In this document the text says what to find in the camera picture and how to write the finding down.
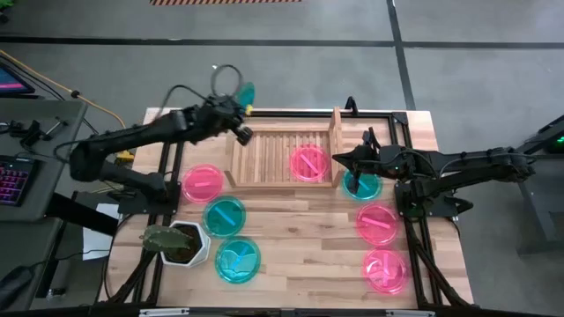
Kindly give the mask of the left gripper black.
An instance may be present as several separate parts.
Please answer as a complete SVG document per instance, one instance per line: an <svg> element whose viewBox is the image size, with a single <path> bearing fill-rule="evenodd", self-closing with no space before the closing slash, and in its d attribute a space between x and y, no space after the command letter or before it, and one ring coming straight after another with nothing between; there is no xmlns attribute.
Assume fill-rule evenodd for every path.
<svg viewBox="0 0 564 317"><path fill-rule="evenodd" d="M249 96L208 96L197 111L197 126L206 130L237 130L243 124L243 116L253 111L253 99Z"/></svg>

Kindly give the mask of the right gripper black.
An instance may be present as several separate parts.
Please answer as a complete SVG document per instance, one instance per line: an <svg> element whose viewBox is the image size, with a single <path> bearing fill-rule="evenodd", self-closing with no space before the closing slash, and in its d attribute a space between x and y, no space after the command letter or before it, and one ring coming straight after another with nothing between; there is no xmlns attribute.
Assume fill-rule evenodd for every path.
<svg viewBox="0 0 564 317"><path fill-rule="evenodd" d="M384 178L398 180L399 169L396 166L397 155L392 152L393 146L382 147L378 142L374 129L370 127L363 132L363 143L352 151L334 154L332 159L344 166L352 174L350 189L358 190L362 173L380 175Z"/></svg>

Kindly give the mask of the pink translucent plastic plate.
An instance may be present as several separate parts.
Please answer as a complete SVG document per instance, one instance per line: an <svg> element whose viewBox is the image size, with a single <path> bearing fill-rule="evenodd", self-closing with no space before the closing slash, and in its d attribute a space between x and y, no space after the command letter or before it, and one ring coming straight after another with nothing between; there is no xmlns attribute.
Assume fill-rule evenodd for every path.
<svg viewBox="0 0 564 317"><path fill-rule="evenodd" d="M290 156L290 169L300 181L321 182L330 170L329 155L318 145L301 145Z"/></svg>
<svg viewBox="0 0 564 317"><path fill-rule="evenodd" d="M400 293L408 276L402 256L385 249L368 252L364 257L361 272L374 291L387 295Z"/></svg>
<svg viewBox="0 0 564 317"><path fill-rule="evenodd" d="M208 203L221 194L223 173L214 165L192 166L182 178L182 193L192 203Z"/></svg>
<svg viewBox="0 0 564 317"><path fill-rule="evenodd" d="M371 245L389 245L397 237L397 213L379 203L368 203L358 211L355 224L358 234Z"/></svg>

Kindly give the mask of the wooden slatted shelf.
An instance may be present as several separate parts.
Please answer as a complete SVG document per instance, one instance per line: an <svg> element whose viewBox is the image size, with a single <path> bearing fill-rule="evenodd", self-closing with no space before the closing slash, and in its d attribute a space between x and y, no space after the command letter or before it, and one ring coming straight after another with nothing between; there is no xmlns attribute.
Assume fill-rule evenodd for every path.
<svg viewBox="0 0 564 317"><path fill-rule="evenodd" d="M233 187L239 188L335 188L345 169L332 159L344 151L342 117L334 108L329 113L305 113L295 116L268 113L254 116L248 123L254 135L246 146L236 137L226 140L228 155L225 175ZM330 170L321 182L296 179L290 169L290 156L299 146L314 144L329 155Z"/></svg>

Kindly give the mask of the green cactus plant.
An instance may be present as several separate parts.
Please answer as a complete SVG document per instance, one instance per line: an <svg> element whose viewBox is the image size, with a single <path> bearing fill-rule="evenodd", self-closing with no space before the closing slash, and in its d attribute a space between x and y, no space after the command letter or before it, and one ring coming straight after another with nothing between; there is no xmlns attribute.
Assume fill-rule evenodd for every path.
<svg viewBox="0 0 564 317"><path fill-rule="evenodd" d="M171 252L176 249L190 249L193 237L170 226L149 225L139 237L143 248L152 252Z"/></svg>

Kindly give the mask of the white hexagonal planter pot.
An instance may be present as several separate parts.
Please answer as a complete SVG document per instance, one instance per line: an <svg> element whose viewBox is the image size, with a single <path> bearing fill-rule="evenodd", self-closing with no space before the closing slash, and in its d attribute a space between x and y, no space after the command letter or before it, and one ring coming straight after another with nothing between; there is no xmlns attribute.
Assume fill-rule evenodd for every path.
<svg viewBox="0 0 564 317"><path fill-rule="evenodd" d="M161 253L160 259L165 265L193 268L208 259L212 239L199 223L175 220L170 227L192 236L193 239L189 242L188 251L174 252L173 255Z"/></svg>

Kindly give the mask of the black metal stand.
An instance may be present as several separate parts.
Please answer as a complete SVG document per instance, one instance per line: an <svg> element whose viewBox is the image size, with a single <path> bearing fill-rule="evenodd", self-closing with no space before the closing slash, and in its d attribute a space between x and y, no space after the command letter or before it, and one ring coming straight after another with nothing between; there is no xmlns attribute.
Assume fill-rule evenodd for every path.
<svg viewBox="0 0 564 317"><path fill-rule="evenodd" d="M521 256L564 253L564 114L524 141L518 151L534 156L536 173L519 185L539 237L517 249Z"/></svg>

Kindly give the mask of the black flat bar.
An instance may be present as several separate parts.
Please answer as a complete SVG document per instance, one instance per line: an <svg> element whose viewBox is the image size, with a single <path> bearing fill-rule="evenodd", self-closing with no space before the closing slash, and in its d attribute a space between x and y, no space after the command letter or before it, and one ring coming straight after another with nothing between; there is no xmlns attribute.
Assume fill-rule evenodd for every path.
<svg viewBox="0 0 564 317"><path fill-rule="evenodd" d="M59 218L62 221L109 236L115 236L118 226L116 218L59 194L53 194L46 209L45 217Z"/></svg>

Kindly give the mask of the white paper sheet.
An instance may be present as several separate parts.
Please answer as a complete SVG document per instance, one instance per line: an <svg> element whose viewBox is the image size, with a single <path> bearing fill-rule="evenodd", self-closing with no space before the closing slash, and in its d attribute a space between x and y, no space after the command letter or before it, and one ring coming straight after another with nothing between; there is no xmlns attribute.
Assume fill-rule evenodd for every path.
<svg viewBox="0 0 564 317"><path fill-rule="evenodd" d="M118 205L110 203L99 203L96 207L99 213L110 216L118 221L121 216L118 213ZM103 258L109 255L110 244L113 237L105 233L96 232L91 229L83 229L83 257L84 261Z"/></svg>

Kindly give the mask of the grey side desk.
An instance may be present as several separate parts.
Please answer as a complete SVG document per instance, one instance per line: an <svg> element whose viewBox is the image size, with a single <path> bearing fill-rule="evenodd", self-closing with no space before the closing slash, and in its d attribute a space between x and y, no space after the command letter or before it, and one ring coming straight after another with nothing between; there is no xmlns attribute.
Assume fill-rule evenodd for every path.
<svg viewBox="0 0 564 317"><path fill-rule="evenodd" d="M75 140L85 116L86 105L79 101L0 99L0 122L37 121L46 131L58 120L67 122L57 129L50 141L32 146L33 159L39 161L31 187L19 207L0 204L0 279L18 266L34 265L33 277L4 310L24 311L33 302L45 265L54 249L63 221L46 217L52 195L63 171L63 163L52 158L53 149Z"/></svg>

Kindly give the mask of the black desk clamp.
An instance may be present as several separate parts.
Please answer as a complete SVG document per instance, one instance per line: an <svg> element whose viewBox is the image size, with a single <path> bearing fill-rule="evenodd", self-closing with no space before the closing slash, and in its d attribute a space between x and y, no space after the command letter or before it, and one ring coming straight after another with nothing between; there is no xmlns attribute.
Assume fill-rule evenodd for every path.
<svg viewBox="0 0 564 317"><path fill-rule="evenodd" d="M32 147L40 140L50 141L52 139L47 132L41 130L41 125L37 121L32 121L27 129L22 122L11 121L7 131L11 137L20 139L19 143L22 147Z"/></svg>

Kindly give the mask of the desk computer monitor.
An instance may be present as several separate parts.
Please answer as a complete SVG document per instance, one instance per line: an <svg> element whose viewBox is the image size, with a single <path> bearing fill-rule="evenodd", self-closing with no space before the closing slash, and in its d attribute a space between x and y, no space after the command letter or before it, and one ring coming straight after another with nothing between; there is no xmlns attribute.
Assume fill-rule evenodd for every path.
<svg viewBox="0 0 564 317"><path fill-rule="evenodd" d="M7 65L0 63L0 96L27 95L35 92L25 80Z"/></svg>

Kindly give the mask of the backlit black keyboard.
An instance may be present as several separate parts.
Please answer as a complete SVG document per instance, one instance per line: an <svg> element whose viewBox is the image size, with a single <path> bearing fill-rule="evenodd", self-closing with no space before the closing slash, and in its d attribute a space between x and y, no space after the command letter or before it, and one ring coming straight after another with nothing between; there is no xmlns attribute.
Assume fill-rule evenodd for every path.
<svg viewBox="0 0 564 317"><path fill-rule="evenodd" d="M0 205L20 206L36 169L34 159L0 155Z"/></svg>

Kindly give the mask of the black aluminium table frame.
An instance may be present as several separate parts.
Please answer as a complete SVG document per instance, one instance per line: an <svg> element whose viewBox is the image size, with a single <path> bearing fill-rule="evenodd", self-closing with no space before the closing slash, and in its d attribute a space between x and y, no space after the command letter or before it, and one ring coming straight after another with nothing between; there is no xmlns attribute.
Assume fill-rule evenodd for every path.
<svg viewBox="0 0 564 317"><path fill-rule="evenodd" d="M255 128L327 128L332 110L280 110L282 117L259 117L254 113L248 125ZM266 109L266 114L275 114ZM343 151L361 144L362 133L374 129L378 142L402 144L421 150L438 151L431 114L428 111L341 110ZM210 163L219 169L231 167L230 142L233 133L198 143L186 144L182 154L182 175L190 167ZM208 260L193 269L162 265L157 306L189 307L270 307L283 309L383 309L416 308L416 295L409 265L404 225L392 243L407 261L407 284L397 295L377 294L361 275L364 255L372 247L354 228L360 202L346 198L335 188L232 188L225 180L226 195L239 198L247 209L243 237L251 238L261 251L257 276L244 284L229 284L218 276L213 259L220 240L212 238ZM108 263L108 294L116 295L138 265L142 253L139 236L149 216L137 215L121 227L114 240ZM455 226L450 220L427 220L434 261L458 295L473 303L464 255Z"/></svg>

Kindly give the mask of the silver metal bracket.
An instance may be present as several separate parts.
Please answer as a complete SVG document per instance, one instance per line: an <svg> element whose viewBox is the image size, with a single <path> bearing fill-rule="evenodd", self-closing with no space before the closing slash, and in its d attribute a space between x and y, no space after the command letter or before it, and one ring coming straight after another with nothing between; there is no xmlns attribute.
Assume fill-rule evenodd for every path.
<svg viewBox="0 0 564 317"><path fill-rule="evenodd" d="M435 312L421 310L386 310L386 317L436 317Z"/></svg>
<svg viewBox="0 0 564 317"><path fill-rule="evenodd" d="M187 317L187 316L189 316L188 307L142 309L139 311L138 314L138 317Z"/></svg>

